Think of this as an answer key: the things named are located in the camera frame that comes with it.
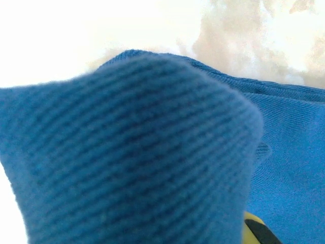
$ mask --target blue fabric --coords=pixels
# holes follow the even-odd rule
[[[30,243],[235,244],[244,210],[283,243],[325,243],[322,89],[129,50],[0,89],[0,117]]]

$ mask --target blue cloth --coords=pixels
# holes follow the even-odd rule
[[[244,210],[283,243],[325,243],[322,89],[129,50],[0,89],[0,118],[30,243],[235,244]]]

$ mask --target yellow object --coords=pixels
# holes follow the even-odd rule
[[[245,212],[242,244],[282,244],[257,216]]]

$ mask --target blurry background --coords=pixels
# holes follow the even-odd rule
[[[0,0],[0,87],[67,80],[126,49],[325,88],[323,0]],[[0,243],[26,243],[0,167]]]

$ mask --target ribbed texture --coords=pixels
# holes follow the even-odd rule
[[[240,243],[258,110],[172,58],[0,90],[30,243]]]

